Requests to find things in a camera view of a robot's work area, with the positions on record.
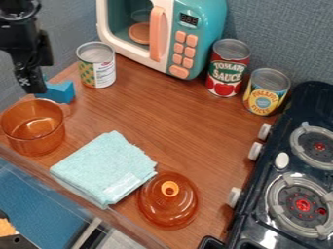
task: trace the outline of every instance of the microwave door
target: microwave door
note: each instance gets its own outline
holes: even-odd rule
[[[160,62],[167,49],[167,15],[165,9],[155,6],[150,15],[150,58]]]

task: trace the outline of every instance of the orange button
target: orange button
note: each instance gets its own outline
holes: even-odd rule
[[[185,49],[185,55],[186,57],[193,58],[196,54],[196,50],[190,47],[186,47]]]
[[[191,47],[195,47],[198,44],[198,36],[189,35],[186,39],[186,44]]]
[[[193,67],[193,59],[191,59],[191,58],[184,58],[183,67],[191,69]]]
[[[176,41],[179,43],[185,43],[186,33],[183,31],[177,31]]]
[[[172,58],[173,62],[176,64],[181,64],[181,61],[183,60],[183,56],[179,54],[174,54]]]
[[[181,45],[180,43],[175,43],[173,49],[176,53],[183,53],[184,45]]]
[[[179,77],[180,79],[186,79],[190,74],[189,70],[177,65],[171,65],[168,70],[170,70],[171,74]]]

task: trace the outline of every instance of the blue block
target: blue block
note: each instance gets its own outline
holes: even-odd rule
[[[58,84],[46,83],[46,93],[36,93],[37,98],[47,98],[57,103],[69,104],[75,97],[74,84],[72,81],[66,81]]]

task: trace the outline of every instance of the blue cloth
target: blue cloth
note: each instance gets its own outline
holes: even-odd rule
[[[51,168],[55,179],[102,209],[156,175],[156,163],[117,131],[104,133]]]

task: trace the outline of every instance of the stove knob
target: stove knob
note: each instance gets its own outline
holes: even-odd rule
[[[233,187],[230,192],[229,192],[229,196],[228,196],[228,205],[231,208],[235,208],[237,202],[239,201],[241,196],[241,189]]]
[[[265,141],[270,133],[271,128],[272,128],[271,124],[263,123],[263,125],[261,126],[261,128],[259,130],[258,138],[260,140]]]
[[[247,157],[250,160],[257,161],[262,148],[263,145],[261,143],[254,142]]]
[[[289,155],[285,152],[280,152],[275,161],[276,168],[284,169],[289,165]]]

